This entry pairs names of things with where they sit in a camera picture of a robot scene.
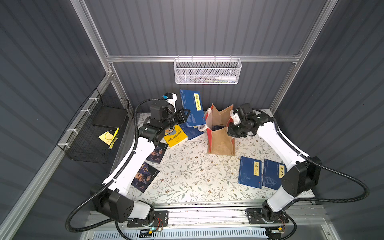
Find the blue book Guiguzi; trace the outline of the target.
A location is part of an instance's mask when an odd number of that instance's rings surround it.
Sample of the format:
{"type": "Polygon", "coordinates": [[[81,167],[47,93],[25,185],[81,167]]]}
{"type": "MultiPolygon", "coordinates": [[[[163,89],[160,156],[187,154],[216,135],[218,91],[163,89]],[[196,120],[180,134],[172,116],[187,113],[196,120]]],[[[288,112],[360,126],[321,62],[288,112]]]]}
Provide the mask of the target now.
{"type": "Polygon", "coordinates": [[[282,184],[282,178],[287,172],[284,164],[264,159],[262,186],[278,190],[282,184]]]}

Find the blue book Yuewei notes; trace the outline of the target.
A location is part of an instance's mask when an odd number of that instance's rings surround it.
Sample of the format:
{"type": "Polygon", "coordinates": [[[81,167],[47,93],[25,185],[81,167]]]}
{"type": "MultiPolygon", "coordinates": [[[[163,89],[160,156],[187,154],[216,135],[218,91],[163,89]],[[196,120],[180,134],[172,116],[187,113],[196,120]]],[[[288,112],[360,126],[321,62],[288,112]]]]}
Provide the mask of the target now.
{"type": "Polygon", "coordinates": [[[205,125],[205,113],[199,91],[180,90],[183,108],[190,111],[186,121],[187,127],[205,125]]]}

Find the dark portrait book lower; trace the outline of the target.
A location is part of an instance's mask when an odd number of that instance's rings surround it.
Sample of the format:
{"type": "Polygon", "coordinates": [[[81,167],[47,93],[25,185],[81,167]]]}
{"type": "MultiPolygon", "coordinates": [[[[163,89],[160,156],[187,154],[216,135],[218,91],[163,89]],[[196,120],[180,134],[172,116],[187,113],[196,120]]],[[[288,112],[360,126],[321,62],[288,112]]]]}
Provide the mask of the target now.
{"type": "Polygon", "coordinates": [[[131,185],[141,193],[144,193],[159,173],[159,170],[144,162],[136,173],[131,185]]]}

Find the yellow cartoon cover book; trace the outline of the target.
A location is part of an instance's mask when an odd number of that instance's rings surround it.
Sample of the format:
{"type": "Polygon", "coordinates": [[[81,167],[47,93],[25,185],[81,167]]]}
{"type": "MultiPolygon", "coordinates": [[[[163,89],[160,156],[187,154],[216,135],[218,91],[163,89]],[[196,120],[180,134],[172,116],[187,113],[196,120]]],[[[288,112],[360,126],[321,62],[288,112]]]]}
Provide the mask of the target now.
{"type": "Polygon", "coordinates": [[[174,130],[164,137],[164,140],[170,148],[173,148],[179,144],[186,142],[188,140],[188,136],[180,127],[180,125],[176,125],[174,130]]]}

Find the burlap canvas bag red panel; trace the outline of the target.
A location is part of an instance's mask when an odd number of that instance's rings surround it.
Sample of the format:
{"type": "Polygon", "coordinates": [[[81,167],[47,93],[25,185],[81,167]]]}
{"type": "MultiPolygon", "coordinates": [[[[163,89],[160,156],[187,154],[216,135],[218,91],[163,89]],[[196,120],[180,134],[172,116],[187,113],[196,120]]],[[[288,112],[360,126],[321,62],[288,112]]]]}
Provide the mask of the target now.
{"type": "Polygon", "coordinates": [[[207,153],[220,156],[235,156],[235,139],[227,134],[234,105],[230,105],[224,110],[219,111],[213,104],[205,112],[205,125],[199,126],[199,131],[207,134],[208,149],[207,153]],[[211,127],[225,126],[221,130],[212,131],[211,127]]]}

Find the black tray in basket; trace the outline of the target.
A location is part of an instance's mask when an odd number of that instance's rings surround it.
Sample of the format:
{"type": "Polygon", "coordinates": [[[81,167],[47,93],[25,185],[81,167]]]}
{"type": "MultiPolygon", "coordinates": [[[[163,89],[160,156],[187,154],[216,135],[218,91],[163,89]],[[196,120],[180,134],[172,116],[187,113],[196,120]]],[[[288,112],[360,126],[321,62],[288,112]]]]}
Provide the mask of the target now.
{"type": "Polygon", "coordinates": [[[93,120],[93,126],[105,128],[119,128],[125,121],[125,109],[102,106],[93,120]]]}

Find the blue book Yuanqu 300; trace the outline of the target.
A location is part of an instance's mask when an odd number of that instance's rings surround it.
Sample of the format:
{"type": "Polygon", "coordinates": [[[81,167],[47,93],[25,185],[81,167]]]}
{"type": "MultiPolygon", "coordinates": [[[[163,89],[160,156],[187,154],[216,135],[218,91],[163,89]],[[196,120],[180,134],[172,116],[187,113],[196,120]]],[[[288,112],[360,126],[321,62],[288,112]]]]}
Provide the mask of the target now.
{"type": "Polygon", "coordinates": [[[262,188],[262,162],[260,160],[241,157],[238,183],[251,188],[262,188]]]}

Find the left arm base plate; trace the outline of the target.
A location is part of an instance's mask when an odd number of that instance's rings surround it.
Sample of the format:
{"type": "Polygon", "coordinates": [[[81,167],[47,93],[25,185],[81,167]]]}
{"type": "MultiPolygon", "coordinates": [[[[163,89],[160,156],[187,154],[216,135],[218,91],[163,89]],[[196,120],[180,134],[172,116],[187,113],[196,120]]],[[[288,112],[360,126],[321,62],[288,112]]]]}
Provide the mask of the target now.
{"type": "Polygon", "coordinates": [[[128,219],[128,228],[140,227],[167,227],[169,220],[169,211],[150,211],[145,219],[128,219]]]}

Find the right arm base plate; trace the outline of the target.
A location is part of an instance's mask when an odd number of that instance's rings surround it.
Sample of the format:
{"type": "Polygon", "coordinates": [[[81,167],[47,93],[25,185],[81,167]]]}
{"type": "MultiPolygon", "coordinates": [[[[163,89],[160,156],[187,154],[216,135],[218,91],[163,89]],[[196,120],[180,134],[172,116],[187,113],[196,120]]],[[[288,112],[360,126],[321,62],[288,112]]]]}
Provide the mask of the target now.
{"type": "Polygon", "coordinates": [[[264,208],[247,208],[245,215],[249,224],[287,224],[290,222],[283,213],[269,212],[264,208]]]}

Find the blue book Shijing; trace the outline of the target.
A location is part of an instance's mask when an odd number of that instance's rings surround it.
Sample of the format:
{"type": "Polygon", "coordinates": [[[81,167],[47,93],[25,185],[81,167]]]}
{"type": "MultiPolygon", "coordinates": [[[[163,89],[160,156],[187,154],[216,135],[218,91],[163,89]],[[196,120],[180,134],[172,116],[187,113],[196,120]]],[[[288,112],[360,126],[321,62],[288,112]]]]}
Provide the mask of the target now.
{"type": "Polygon", "coordinates": [[[221,125],[216,125],[216,126],[212,126],[211,127],[211,130],[212,131],[217,131],[217,130],[221,130],[223,129],[225,126],[221,126],[221,125]]]}

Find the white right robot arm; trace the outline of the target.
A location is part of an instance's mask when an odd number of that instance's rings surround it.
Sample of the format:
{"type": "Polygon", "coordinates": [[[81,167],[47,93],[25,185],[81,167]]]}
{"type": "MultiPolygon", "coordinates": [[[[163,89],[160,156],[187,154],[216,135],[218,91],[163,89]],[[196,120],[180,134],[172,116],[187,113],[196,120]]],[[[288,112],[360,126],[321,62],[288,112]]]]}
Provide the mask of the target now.
{"type": "Polygon", "coordinates": [[[258,135],[267,142],[282,159],[287,172],[281,186],[263,203],[261,216],[266,223],[273,223],[293,205],[293,200],[302,192],[315,187],[320,178],[322,162],[297,149],[280,130],[275,118],[261,110],[254,110],[249,103],[230,111],[228,135],[245,138],[248,133],[258,135]]]}

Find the white marker in basket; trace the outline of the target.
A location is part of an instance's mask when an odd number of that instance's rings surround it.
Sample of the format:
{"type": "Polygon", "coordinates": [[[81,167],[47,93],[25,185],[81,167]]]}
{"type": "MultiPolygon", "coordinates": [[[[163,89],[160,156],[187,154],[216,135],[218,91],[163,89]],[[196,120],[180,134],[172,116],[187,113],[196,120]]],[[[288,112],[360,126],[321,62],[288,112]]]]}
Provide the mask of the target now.
{"type": "Polygon", "coordinates": [[[222,82],[236,82],[237,77],[236,76],[218,76],[215,77],[216,81],[222,81],[222,82]]]}

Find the floral table mat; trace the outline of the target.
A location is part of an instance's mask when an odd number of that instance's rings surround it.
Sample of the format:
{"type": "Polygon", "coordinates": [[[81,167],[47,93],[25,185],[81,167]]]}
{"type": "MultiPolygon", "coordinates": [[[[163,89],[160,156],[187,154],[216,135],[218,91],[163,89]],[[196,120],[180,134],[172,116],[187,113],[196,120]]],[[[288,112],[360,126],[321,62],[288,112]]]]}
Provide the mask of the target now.
{"type": "Polygon", "coordinates": [[[142,193],[130,187],[128,197],[152,205],[218,203],[265,200],[275,190],[251,188],[238,183],[241,157],[281,163],[283,160],[259,136],[237,138],[235,156],[208,154],[208,137],[199,137],[168,148],[160,164],[152,166],[159,174],[142,193]]]}

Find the dark portrait book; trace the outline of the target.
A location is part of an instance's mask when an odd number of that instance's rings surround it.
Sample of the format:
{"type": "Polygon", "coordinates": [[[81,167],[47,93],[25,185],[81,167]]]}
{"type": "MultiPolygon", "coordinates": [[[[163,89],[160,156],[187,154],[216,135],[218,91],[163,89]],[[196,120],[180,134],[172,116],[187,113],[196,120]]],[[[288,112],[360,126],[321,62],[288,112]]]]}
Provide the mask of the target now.
{"type": "Polygon", "coordinates": [[[131,185],[141,193],[144,193],[159,173],[159,170],[144,162],[136,173],[131,185]]]}
{"type": "Polygon", "coordinates": [[[155,149],[150,153],[150,155],[146,158],[146,160],[152,163],[160,164],[168,147],[168,144],[159,143],[155,147],[155,149]]]}

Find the yellow sticky note pad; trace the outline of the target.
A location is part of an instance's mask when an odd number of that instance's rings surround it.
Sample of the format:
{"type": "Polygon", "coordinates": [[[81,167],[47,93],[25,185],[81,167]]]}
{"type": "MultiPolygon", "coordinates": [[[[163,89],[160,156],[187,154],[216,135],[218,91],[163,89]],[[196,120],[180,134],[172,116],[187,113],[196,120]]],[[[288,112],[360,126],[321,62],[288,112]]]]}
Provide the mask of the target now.
{"type": "Polygon", "coordinates": [[[109,146],[111,141],[112,141],[114,133],[115,133],[115,131],[107,131],[107,132],[101,134],[99,136],[99,139],[109,146]]]}

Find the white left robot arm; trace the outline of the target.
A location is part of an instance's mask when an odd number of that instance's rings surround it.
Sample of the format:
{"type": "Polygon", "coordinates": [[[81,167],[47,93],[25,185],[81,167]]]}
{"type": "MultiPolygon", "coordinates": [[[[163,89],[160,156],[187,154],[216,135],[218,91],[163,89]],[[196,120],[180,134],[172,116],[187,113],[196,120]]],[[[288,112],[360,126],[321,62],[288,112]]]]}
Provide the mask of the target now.
{"type": "Polygon", "coordinates": [[[149,120],[135,131],[135,142],[115,171],[103,182],[92,202],[96,211],[119,223],[127,219],[153,219],[149,204],[128,198],[129,188],[146,158],[166,131],[187,122],[189,109],[176,109],[168,100],[153,99],[149,120]]]}

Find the blue book near bag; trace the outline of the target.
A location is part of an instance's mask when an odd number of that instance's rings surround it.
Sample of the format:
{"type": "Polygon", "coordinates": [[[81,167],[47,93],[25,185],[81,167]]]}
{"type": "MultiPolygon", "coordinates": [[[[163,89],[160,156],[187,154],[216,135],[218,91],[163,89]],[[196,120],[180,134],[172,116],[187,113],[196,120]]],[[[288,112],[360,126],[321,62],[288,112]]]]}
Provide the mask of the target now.
{"type": "Polygon", "coordinates": [[[180,124],[180,127],[183,132],[187,135],[189,141],[198,138],[199,136],[204,134],[204,132],[199,131],[199,128],[187,127],[186,123],[180,124]]]}

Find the dark portrait book upper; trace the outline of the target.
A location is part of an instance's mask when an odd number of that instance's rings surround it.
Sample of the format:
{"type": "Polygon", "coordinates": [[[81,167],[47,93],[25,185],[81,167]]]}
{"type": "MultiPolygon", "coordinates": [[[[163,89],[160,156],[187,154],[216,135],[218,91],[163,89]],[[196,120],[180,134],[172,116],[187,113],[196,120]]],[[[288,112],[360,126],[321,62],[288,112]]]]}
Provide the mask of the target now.
{"type": "Polygon", "coordinates": [[[160,164],[168,147],[168,144],[159,143],[155,147],[155,149],[150,153],[150,155],[146,158],[146,160],[152,163],[160,164]]]}

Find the yellow pen in basket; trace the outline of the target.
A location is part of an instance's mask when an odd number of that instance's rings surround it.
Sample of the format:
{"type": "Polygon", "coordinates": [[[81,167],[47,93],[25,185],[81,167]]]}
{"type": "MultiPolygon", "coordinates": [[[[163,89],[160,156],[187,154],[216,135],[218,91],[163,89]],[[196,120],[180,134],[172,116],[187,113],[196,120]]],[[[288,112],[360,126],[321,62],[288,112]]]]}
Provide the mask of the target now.
{"type": "Polygon", "coordinates": [[[117,128],[117,129],[115,130],[114,135],[113,135],[112,141],[111,141],[111,143],[110,143],[110,145],[109,145],[109,150],[111,150],[111,149],[113,148],[113,146],[114,146],[116,140],[118,139],[119,132],[120,132],[120,128],[117,128]]]}

